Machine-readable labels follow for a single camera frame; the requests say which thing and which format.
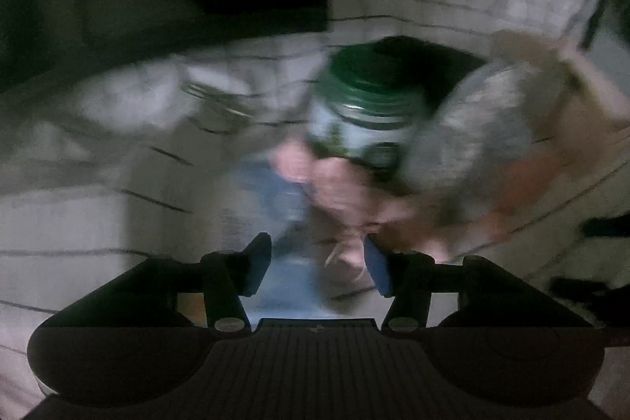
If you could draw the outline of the blue wet wipes pack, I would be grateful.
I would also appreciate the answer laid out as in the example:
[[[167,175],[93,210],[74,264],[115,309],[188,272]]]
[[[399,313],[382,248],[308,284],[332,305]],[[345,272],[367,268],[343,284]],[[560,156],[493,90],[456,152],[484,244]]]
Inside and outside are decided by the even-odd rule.
[[[252,321],[337,318],[324,300],[309,203],[300,185],[280,178],[263,161],[249,161],[220,176],[216,187],[221,250],[243,250],[261,232],[271,238],[269,268],[258,292],[246,299]]]

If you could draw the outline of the pink soft toy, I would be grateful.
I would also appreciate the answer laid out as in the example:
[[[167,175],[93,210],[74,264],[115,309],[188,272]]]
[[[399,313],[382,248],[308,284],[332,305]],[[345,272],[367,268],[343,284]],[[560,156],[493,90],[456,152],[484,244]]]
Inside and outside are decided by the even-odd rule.
[[[396,198],[376,188],[366,168],[339,157],[317,158],[301,139],[288,139],[271,156],[273,169],[309,189],[309,199],[333,229],[324,269],[332,283],[356,283],[365,273],[363,240],[395,219]]]

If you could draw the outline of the white black grid tablecloth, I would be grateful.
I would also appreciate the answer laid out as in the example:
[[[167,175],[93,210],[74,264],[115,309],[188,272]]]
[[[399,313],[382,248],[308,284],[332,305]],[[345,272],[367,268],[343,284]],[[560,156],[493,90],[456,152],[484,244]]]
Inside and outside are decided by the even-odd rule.
[[[217,179],[249,161],[279,175],[271,156],[288,139],[314,152],[306,129],[315,79],[348,46],[409,36],[485,64],[502,31],[573,48],[593,163],[561,173],[535,204],[510,217],[506,240],[467,241],[444,261],[480,255],[541,283],[573,248],[569,223],[610,207],[629,188],[628,100],[582,52],[603,5],[328,0],[320,32],[198,46],[82,79],[1,88],[2,417],[24,418],[44,399],[27,357],[39,324],[153,257],[193,262],[221,250]],[[298,185],[309,203],[326,304],[340,316],[376,306],[366,271],[356,283],[332,283],[324,259],[333,229]]]

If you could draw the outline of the green lidded jar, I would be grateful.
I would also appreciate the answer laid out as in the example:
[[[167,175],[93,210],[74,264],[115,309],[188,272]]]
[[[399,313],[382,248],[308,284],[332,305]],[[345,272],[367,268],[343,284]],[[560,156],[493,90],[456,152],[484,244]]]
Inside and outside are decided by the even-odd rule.
[[[391,176],[414,134],[485,61],[409,36],[344,47],[316,76],[306,133],[318,158]]]

